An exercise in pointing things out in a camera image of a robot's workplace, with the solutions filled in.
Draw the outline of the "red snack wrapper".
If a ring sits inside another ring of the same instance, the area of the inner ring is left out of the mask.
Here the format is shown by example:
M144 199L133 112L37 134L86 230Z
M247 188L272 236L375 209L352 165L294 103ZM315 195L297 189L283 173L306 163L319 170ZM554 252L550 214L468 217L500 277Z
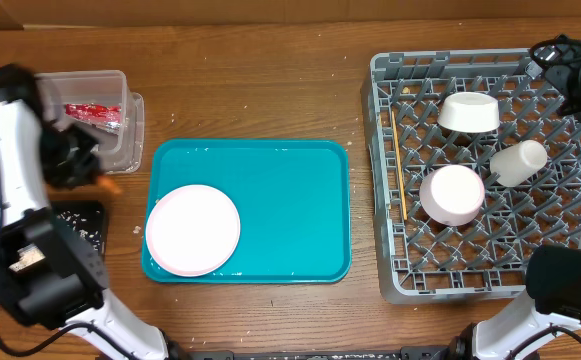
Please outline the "red snack wrapper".
M108 133L118 134L121 128L121 107L99 104L66 104L65 113L82 123Z

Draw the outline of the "large white plate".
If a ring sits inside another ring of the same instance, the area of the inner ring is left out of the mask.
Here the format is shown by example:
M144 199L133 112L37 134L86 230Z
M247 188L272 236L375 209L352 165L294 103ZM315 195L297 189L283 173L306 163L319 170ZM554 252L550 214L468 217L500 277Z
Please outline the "large white plate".
M222 191L207 185L177 188L156 202L145 240L159 267L180 277L198 277L220 268L241 235L239 212Z

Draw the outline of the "white cup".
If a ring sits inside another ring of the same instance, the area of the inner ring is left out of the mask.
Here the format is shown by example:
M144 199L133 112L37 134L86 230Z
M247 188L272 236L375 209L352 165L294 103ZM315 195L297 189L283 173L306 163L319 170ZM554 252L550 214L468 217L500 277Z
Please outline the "white cup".
M526 140L495 153L490 160L490 172L498 175L500 185L516 187L541 170L547 161L544 146Z

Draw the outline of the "peanut and rice scraps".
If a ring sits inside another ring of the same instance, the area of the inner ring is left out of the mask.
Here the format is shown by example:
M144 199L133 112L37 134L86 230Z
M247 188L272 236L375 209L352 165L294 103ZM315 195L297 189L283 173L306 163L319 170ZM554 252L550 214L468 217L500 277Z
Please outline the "peanut and rice scraps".
M82 213L64 210L57 215L57 218L67 224L81 239L87 241L101 257L104 256L108 221L102 210ZM33 244L21 248L18 255L19 260L9 266L9 269L14 272L25 270L45 258Z

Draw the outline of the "orange carrot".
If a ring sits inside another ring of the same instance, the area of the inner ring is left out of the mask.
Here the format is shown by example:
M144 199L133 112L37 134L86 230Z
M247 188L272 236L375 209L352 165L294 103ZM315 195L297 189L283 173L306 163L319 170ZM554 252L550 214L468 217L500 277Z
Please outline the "orange carrot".
M119 185L109 176L106 175L98 176L96 178L95 184L99 188L113 195L120 195L122 193L122 189L119 187Z

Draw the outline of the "white bowl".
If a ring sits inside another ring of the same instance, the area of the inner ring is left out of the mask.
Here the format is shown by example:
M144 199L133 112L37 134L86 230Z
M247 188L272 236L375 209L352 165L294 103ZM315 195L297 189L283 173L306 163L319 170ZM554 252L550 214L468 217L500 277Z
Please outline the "white bowl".
M431 219L447 226L461 226L476 218L484 202L485 188L470 168L446 165L423 179L419 198Z

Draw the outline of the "small white saucer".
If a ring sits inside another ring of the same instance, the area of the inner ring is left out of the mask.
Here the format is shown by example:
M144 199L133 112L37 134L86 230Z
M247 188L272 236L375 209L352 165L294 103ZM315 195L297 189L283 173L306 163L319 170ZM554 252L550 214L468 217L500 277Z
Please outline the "small white saucer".
M498 101L477 92L454 93L443 101L437 123L462 133L494 131L500 125Z

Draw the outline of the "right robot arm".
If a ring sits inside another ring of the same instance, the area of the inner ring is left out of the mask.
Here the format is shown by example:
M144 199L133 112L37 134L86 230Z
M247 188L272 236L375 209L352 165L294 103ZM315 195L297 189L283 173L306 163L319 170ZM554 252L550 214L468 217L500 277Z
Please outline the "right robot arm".
M533 45L531 60L563 96L560 115L581 124L581 40L559 35ZM581 344L581 237L576 249L542 245L531 256L526 285L492 318L472 323L439 353L441 359L536 359L566 334Z

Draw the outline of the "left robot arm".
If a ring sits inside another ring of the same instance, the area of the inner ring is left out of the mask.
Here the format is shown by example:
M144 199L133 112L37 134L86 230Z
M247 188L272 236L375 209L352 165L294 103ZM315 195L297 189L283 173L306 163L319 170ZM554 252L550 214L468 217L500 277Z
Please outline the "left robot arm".
M46 189L103 181L97 140L45 119L38 77L0 67L0 350L36 354L66 334L110 359L184 359L112 292L99 253L57 217Z

